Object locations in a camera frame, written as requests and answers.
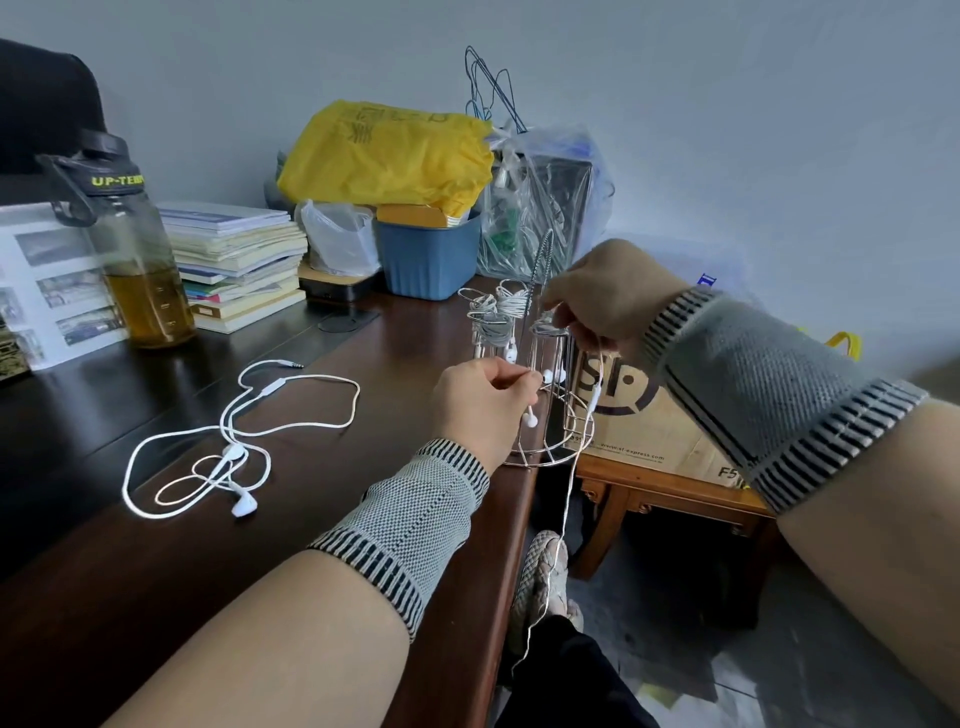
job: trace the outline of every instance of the forearm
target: forearm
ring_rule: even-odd
[[[466,450],[425,446],[208,622],[108,725],[380,725],[488,486]]]
[[[810,568],[960,711],[960,410],[741,304],[687,303],[648,329],[648,364]]]
[[[960,410],[920,405],[779,519],[810,569],[960,713]]]
[[[926,397],[700,288],[647,329],[649,366],[775,513],[823,488]]]
[[[106,726],[377,726],[408,649],[374,587],[305,551],[204,625]]]

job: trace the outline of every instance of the hand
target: hand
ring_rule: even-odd
[[[559,305],[553,324],[569,327],[578,346],[620,351],[643,367],[644,332],[690,286],[626,240],[607,240],[543,289],[543,307]]]
[[[434,431],[468,449],[487,474],[503,465],[520,416],[537,403],[539,372],[500,357],[449,367],[433,390]]]

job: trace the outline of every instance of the white plastic bag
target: white plastic bag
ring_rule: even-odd
[[[500,154],[480,201],[478,272],[549,279],[600,241],[613,208],[609,168],[596,142],[579,127],[531,129],[491,146]],[[538,267],[544,240],[550,242],[550,259]]]
[[[310,241],[311,268],[364,278],[380,270],[373,213],[365,207],[307,200],[297,205],[296,219]]]

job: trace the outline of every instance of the wooden chair leg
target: wooden chair leg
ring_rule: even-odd
[[[628,488],[611,484],[607,496],[600,506],[600,515],[589,540],[573,554],[570,560],[570,576],[575,579],[590,579],[600,566],[613,538],[620,530],[623,517],[627,513]]]
[[[756,627],[760,594],[785,541],[773,519],[764,519],[750,541],[750,552],[732,574],[727,603],[716,616],[718,619],[710,620],[715,626],[728,629]]]

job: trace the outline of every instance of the blue bin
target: blue bin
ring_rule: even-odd
[[[387,288],[414,299],[450,298],[476,273],[480,219],[474,210],[456,228],[415,228],[377,221],[376,240]]]

